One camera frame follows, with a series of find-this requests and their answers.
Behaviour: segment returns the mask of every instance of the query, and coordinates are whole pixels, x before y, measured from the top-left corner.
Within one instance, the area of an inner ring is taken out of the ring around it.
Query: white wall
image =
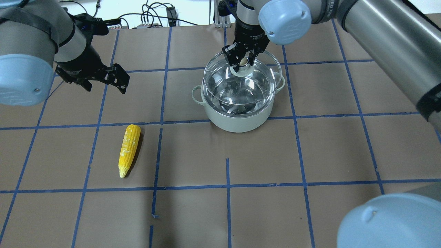
[[[196,23],[199,25],[212,23],[210,20],[213,18],[213,7],[211,10],[211,18],[209,17],[209,0],[149,0],[149,3],[154,2],[171,3],[176,7],[178,16],[180,19]],[[77,0],[81,3],[89,12],[93,15],[95,12],[96,0]],[[441,0],[411,0],[411,2],[419,8],[423,13],[441,13]],[[101,8],[98,10],[97,17],[102,19],[112,19],[126,13],[141,13],[141,6],[145,4],[145,0],[102,0]],[[69,13],[80,14],[84,10],[74,3],[62,3],[63,7],[69,8]],[[156,8],[159,16],[167,16],[164,7]],[[130,25],[130,28],[141,24],[139,15],[129,15],[124,17]]]

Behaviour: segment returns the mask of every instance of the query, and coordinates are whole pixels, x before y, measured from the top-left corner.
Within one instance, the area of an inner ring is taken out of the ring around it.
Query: blue tape
[[[149,248],[152,248],[153,245],[153,225],[150,226],[149,232]]]
[[[437,130],[435,130],[435,133],[437,134],[438,141],[441,143],[441,135],[440,135],[440,133]]]
[[[402,184],[402,183],[433,183],[441,182],[441,178],[426,179],[397,179],[382,180],[383,184]],[[336,182],[308,182],[308,186],[329,186],[329,185],[360,185],[360,184],[377,184],[378,181],[336,181]],[[196,185],[196,186],[164,186],[164,187],[133,187],[133,188],[88,188],[86,192],[120,192],[120,191],[154,191],[156,190],[192,190],[192,189],[210,189],[210,188],[265,188],[265,187],[303,187],[303,183],[270,183],[270,184],[213,184],[213,185]],[[82,188],[74,189],[32,189],[18,190],[17,194],[30,193],[70,193],[82,192]],[[15,190],[0,190],[0,194],[13,194]]]
[[[231,197],[230,197],[230,159],[226,159],[227,168],[227,229],[228,229],[228,248],[231,248]]]
[[[291,102],[292,116],[296,116],[295,109],[294,109],[294,103],[293,103],[293,99],[292,99],[291,81],[289,78],[288,63],[287,63],[287,59],[286,59],[286,50],[285,50],[284,45],[282,46],[282,51],[283,51],[283,59],[285,61],[286,81],[288,84],[288,92],[289,92],[289,99]],[[308,190],[307,190],[308,185],[306,183],[305,168],[303,166],[303,156],[302,156],[302,148],[300,145],[300,137],[299,137],[299,129],[298,129],[298,125],[297,125],[297,118],[293,118],[293,120],[294,120],[295,139],[297,142],[297,150],[299,153],[300,171],[302,173],[302,184],[303,184],[303,192],[304,192],[304,196],[305,196],[305,207],[306,207],[306,215],[308,217],[308,226],[309,226],[309,234],[310,234],[310,239],[311,239],[311,246],[312,246],[312,248],[315,248],[314,230],[312,227],[311,210],[309,207],[309,197],[308,197]]]
[[[381,183],[380,173],[378,172],[377,160],[375,159],[374,150],[373,150],[372,144],[370,142],[369,132],[367,131],[366,123],[364,121],[363,112],[361,110],[360,102],[359,102],[359,99],[358,99],[358,96],[357,96],[357,92],[355,90],[354,81],[352,80],[351,71],[349,70],[348,62],[347,62],[346,56],[344,54],[344,50],[343,50],[343,46],[341,44],[340,36],[338,35],[337,26],[335,25],[334,20],[331,20],[331,21],[332,21],[332,25],[334,27],[334,32],[335,32],[335,34],[337,36],[338,45],[340,46],[341,55],[343,56],[343,60],[345,61],[344,65],[346,67],[346,72],[348,73],[349,82],[351,83],[352,92],[354,94],[355,102],[357,104],[357,108],[358,108],[358,111],[359,111],[359,114],[360,114],[360,119],[361,119],[361,122],[362,122],[362,125],[363,125],[363,130],[364,130],[364,134],[366,136],[366,141],[367,141],[367,145],[369,147],[369,152],[370,152],[370,156],[372,158],[372,163],[374,165],[375,174],[377,175],[378,185],[380,186],[381,194],[384,195],[385,191],[383,189],[383,184]]]
[[[119,36],[120,36],[120,31],[118,30],[117,33],[116,33],[116,39],[115,39],[115,44],[113,46],[112,59],[110,61],[110,64],[113,64],[113,60],[115,59],[116,46],[118,45],[118,38],[119,38]],[[86,192],[87,192],[87,183],[89,182],[90,165],[92,164],[93,155],[95,154],[95,147],[96,147],[97,140],[98,140],[98,133],[100,131],[101,117],[103,115],[103,109],[104,109],[104,104],[105,104],[105,100],[106,100],[106,93],[107,93],[107,85],[104,86],[104,92],[103,92],[103,97],[102,97],[101,106],[100,106],[100,113],[98,115],[98,121],[97,121],[97,130],[95,132],[95,137],[93,139],[92,150],[90,152],[89,165],[87,166],[86,178],[84,179],[84,186],[83,186],[83,190],[82,190],[82,194],[81,194],[80,206],[78,208],[77,220],[75,222],[75,229],[74,229],[74,235],[73,235],[73,238],[72,238],[72,246],[71,246],[71,248],[75,248],[75,242],[76,242],[77,233],[78,233],[78,226],[79,226],[80,219],[81,219],[82,207],[83,207],[84,198],[85,198]]]
[[[61,83],[51,92],[48,98],[52,96],[52,94],[61,86],[62,83],[64,83],[64,80],[62,80]]]
[[[165,59],[165,70],[164,70],[164,86],[162,88],[161,125],[164,122],[165,91],[167,90],[168,60],[170,57],[170,41],[171,41],[171,39],[172,39],[172,27],[170,27],[170,30],[168,32],[167,56]]]
[[[156,170],[155,170],[155,182],[153,186],[154,190],[153,190],[153,200],[152,200],[152,215],[155,215],[155,211],[156,211],[156,196],[157,196],[157,188],[158,188],[159,163],[161,159],[161,145],[162,145],[162,128],[159,129],[158,152],[156,155]]]
[[[224,45],[227,45],[227,28],[224,27]]]
[[[396,113],[363,113],[363,116],[390,116],[390,115],[419,115],[419,112],[396,112]]]
[[[191,71],[191,70],[205,70],[205,67],[190,67],[190,68],[169,68],[169,71]]]

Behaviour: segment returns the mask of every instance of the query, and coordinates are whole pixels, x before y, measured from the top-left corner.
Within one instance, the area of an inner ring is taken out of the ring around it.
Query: corn cob
[[[118,162],[121,178],[124,178],[130,169],[133,158],[135,157],[136,148],[138,147],[140,134],[141,128],[137,125],[130,124],[126,128],[123,145],[121,146],[120,161]]]

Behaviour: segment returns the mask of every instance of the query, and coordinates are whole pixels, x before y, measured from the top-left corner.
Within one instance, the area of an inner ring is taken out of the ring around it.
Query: pot
[[[192,98],[204,106],[216,126],[229,132],[251,131],[268,119],[275,95],[285,86],[280,70],[280,63],[266,51],[253,66],[245,58],[239,72],[219,53],[207,64],[202,84],[193,89]],[[202,101],[194,98],[198,89]]]

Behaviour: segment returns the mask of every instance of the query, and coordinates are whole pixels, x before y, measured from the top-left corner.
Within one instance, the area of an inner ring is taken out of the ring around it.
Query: gray robot arm
[[[239,0],[236,9],[227,6],[236,17],[236,30],[233,44],[223,51],[233,68],[247,53],[254,60],[267,39],[285,45],[311,23],[337,19],[441,131],[441,30],[408,0]],[[244,26],[261,37],[244,34]]]
[[[26,106],[44,101],[54,61],[56,72],[67,83],[90,91],[89,80],[97,80],[125,93],[129,75],[118,64],[103,65],[91,45],[94,34],[108,33],[102,22],[85,14],[70,16],[55,0],[1,1],[0,104]]]

